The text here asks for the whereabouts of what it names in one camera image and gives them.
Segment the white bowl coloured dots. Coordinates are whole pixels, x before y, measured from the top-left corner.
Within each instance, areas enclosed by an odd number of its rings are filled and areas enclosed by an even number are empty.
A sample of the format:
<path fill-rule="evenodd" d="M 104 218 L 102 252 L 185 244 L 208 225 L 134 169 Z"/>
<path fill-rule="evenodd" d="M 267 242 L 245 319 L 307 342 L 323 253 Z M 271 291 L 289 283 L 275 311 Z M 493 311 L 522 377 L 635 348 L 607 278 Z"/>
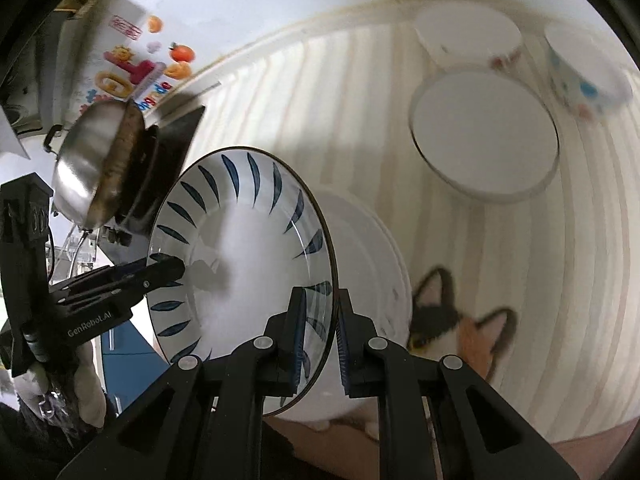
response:
<path fill-rule="evenodd" d="M 551 88 L 573 115 L 598 122 L 631 101 L 627 76 L 585 32 L 549 23 L 544 40 Z"/>

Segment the blue leaf pattern plate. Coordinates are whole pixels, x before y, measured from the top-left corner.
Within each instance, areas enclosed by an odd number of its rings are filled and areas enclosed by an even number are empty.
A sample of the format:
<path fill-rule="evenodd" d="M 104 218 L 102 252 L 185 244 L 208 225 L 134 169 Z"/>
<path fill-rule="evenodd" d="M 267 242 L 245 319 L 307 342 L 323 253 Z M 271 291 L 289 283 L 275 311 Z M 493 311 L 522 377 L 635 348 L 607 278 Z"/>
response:
<path fill-rule="evenodd" d="M 261 335 L 300 287 L 306 300 L 302 365 L 292 396 L 270 396 L 279 415 L 319 378 L 332 344 L 337 264 L 326 218 L 308 185 L 257 148 L 222 148 L 194 162 L 157 213 L 148 261 L 173 256 L 178 280 L 146 297 L 164 357 L 203 361 Z"/>

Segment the steel wok with lid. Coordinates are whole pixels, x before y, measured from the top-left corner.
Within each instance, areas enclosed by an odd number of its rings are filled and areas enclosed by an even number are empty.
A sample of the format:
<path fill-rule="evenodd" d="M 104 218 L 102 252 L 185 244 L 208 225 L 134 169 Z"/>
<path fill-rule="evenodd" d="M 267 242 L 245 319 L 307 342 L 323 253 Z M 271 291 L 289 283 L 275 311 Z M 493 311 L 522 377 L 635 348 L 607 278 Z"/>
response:
<path fill-rule="evenodd" d="M 91 104 L 55 152 L 53 208 L 79 231 L 127 219 L 157 155 L 157 130 L 133 100 Z"/>

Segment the pink floral white plate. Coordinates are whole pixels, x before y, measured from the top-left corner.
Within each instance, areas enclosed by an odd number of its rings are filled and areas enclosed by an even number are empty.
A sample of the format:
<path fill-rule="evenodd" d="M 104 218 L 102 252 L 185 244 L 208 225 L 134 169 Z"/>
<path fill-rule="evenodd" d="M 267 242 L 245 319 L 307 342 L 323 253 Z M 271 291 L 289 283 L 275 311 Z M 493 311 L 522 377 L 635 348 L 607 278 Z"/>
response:
<path fill-rule="evenodd" d="M 378 336 L 403 344 L 409 335 L 411 285 L 404 258 L 383 222 L 356 197 L 326 186 L 314 197 L 328 222 L 340 286 L 349 292 L 352 310 L 370 318 Z M 331 350 L 311 390 L 280 417 L 311 426 L 346 418 L 372 422 L 378 416 L 375 398 L 345 396 L 337 348 Z"/>

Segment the white bowl red pattern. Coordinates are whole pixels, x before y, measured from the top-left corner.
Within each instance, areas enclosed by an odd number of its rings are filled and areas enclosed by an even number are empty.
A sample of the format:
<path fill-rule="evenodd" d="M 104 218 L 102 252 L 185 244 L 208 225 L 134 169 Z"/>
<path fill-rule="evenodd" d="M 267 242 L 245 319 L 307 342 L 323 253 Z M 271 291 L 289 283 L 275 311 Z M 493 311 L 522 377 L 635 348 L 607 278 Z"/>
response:
<path fill-rule="evenodd" d="M 518 25 L 484 4 L 431 3 L 416 14 L 413 24 L 420 44 L 443 70 L 458 66 L 506 70 L 521 54 Z"/>

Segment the striped cat counter mat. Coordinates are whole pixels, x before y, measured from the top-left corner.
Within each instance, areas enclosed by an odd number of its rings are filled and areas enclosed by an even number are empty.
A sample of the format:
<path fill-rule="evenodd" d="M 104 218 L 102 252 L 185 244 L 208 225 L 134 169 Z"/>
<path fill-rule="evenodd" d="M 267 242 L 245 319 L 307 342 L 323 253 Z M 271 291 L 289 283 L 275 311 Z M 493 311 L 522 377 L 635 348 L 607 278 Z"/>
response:
<path fill-rule="evenodd" d="M 638 104 L 578 122 L 549 88 L 541 36 L 526 35 L 514 74 L 558 126 L 559 171 L 526 203 L 483 205 L 413 145 L 410 99 L 436 73 L 400 14 L 297 29 L 181 87 L 206 108 L 188 159 L 235 144 L 273 152 L 371 207 L 413 278 L 443 264 L 466 312 L 517 310 L 497 389 L 582 478 L 611 478 L 639 458 Z"/>

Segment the black induction cooktop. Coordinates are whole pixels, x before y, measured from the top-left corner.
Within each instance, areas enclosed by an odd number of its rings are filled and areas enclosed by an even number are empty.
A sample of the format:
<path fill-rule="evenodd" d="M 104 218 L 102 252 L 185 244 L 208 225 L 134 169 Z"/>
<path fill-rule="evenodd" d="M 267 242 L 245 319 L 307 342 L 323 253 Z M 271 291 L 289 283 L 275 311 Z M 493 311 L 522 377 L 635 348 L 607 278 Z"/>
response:
<path fill-rule="evenodd" d="M 121 209 L 100 229 L 98 246 L 112 263 L 138 260 L 148 252 L 154 220 L 179 177 L 204 112 L 205 106 L 201 105 L 166 126 L 149 128 L 153 143 L 139 171 L 142 179 L 138 180 L 137 195 L 128 209 Z"/>

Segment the colourful wall stickers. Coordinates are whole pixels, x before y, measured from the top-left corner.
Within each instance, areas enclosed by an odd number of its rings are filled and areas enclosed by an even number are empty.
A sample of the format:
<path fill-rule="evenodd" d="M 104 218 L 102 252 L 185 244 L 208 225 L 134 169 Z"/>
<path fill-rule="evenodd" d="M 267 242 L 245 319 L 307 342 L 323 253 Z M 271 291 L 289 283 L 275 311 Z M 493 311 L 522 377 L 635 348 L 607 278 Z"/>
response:
<path fill-rule="evenodd" d="M 169 18 L 138 8 L 108 10 L 90 30 L 73 79 L 70 118 L 96 103 L 134 102 L 152 110 L 198 66 L 196 41 Z"/>

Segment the white bowl dark rim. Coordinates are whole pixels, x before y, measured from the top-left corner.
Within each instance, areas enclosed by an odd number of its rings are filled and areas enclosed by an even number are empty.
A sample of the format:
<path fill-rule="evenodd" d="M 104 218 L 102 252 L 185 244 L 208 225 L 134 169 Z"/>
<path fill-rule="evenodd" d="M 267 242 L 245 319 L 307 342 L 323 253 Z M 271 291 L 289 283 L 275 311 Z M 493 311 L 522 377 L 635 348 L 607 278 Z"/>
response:
<path fill-rule="evenodd" d="M 488 203 L 529 200 L 553 180 L 558 128 L 540 97 L 492 70 L 424 80 L 409 106 L 413 144 L 456 191 Z"/>

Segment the black range hood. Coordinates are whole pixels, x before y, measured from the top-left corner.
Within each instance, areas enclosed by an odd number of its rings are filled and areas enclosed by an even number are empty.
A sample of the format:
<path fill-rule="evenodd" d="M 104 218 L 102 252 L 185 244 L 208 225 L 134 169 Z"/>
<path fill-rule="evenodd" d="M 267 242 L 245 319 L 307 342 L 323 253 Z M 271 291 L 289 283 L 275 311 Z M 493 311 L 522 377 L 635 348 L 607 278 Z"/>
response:
<path fill-rule="evenodd" d="M 61 125 L 88 16 L 96 0 L 62 0 L 27 41 L 1 85 L 1 105 L 17 136 Z"/>

